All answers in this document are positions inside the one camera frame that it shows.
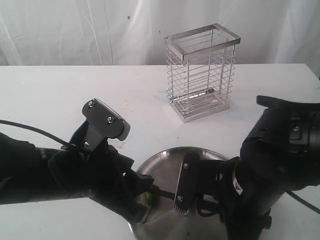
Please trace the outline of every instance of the black cable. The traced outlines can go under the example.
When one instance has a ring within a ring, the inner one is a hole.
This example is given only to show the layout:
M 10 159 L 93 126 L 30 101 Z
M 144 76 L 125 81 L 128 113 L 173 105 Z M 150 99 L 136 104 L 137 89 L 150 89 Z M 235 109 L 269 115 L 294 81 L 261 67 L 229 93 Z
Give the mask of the black cable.
M 294 194 L 292 191 L 287 191 L 285 190 L 285 192 L 292 198 L 294 198 L 295 200 L 297 200 L 299 203 L 305 205 L 307 208 L 315 211 L 317 214 L 320 215 L 320 209 L 317 208 L 316 206 L 312 205 L 311 203 L 307 202 L 306 200 L 302 199 L 301 197 L 299 197 L 298 195 Z
M 0 119 L 0 124 L 10 125 L 10 126 L 14 126 L 14 127 L 22 128 L 22 129 L 27 129 L 27 130 L 36 132 L 38 134 L 42 134 L 42 135 L 44 135 L 44 136 L 46 136 L 46 137 L 48 137 L 48 138 L 50 138 L 50 139 L 62 144 L 62 145 L 66 146 L 66 147 L 68 147 L 70 149 L 73 149 L 73 150 L 76 150 L 78 152 L 81 152 L 81 151 L 79 151 L 79 149 L 76 146 L 74 146 L 74 145 L 72 145 L 72 144 L 70 144 L 70 143 L 58 138 L 57 136 L 52 135 L 51 133 L 43 131 L 43 130 L 41 130 L 39 128 L 35 128 L 33 126 L 28 126 L 28 125 L 24 125 L 24 124 L 13 122 L 13 121 L 1 120 L 1 119 Z

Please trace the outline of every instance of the metal wire basket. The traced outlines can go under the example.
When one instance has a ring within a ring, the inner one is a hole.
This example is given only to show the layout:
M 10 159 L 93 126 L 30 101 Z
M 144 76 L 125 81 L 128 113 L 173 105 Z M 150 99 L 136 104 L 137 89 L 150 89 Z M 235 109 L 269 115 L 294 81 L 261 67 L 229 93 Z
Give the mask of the metal wire basket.
M 229 108 L 235 46 L 240 40 L 219 24 L 165 37 L 167 97 L 183 122 Z

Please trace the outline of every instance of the white tabletop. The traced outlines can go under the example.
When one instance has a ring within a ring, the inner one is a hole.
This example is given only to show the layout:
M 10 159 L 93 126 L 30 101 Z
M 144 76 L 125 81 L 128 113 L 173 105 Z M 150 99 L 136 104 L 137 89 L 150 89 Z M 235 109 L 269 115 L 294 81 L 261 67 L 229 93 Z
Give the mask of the white tabletop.
M 320 81 L 305 64 L 236 65 L 227 111 L 182 123 L 167 103 L 166 66 L 2 66 L 0 119 L 50 132 L 64 140 L 85 120 L 83 105 L 98 98 L 131 125 L 121 154 L 136 170 L 150 156 L 177 146 L 195 146 L 228 158 L 263 112 L 256 95 L 320 102 Z M 59 148 L 37 133 L 0 125 L 0 132 L 38 147 Z M 297 192 L 320 207 L 320 189 Z M 272 208 L 272 226 L 260 239 L 318 240 L 320 216 L 284 195 Z M 90 199 L 0 206 L 0 239 L 105 240 L 134 237 L 122 217 Z

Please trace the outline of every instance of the stainless steel bowl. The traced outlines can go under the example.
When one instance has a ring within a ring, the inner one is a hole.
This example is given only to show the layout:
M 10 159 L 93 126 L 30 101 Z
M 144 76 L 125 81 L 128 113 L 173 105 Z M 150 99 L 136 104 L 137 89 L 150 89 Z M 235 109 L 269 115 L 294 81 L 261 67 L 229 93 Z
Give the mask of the stainless steel bowl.
M 182 161 L 186 153 L 196 151 L 201 159 L 227 160 L 224 156 L 199 147 L 175 147 L 149 158 L 138 169 L 138 173 L 151 175 L 160 189 L 176 192 Z M 144 195 L 137 202 L 146 205 Z M 130 226 L 137 240 L 226 240 L 227 235 L 219 216 L 201 217 L 195 209 L 187 215 L 174 210 L 174 201 L 161 197 L 152 209 L 146 223 Z

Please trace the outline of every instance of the white backdrop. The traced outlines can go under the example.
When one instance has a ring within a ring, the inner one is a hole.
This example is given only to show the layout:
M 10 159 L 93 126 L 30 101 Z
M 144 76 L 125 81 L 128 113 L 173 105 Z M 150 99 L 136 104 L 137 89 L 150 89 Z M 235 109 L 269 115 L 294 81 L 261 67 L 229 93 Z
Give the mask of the white backdrop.
M 237 63 L 320 75 L 319 0 L 0 0 L 0 65 L 166 64 L 164 37 L 220 23 Z

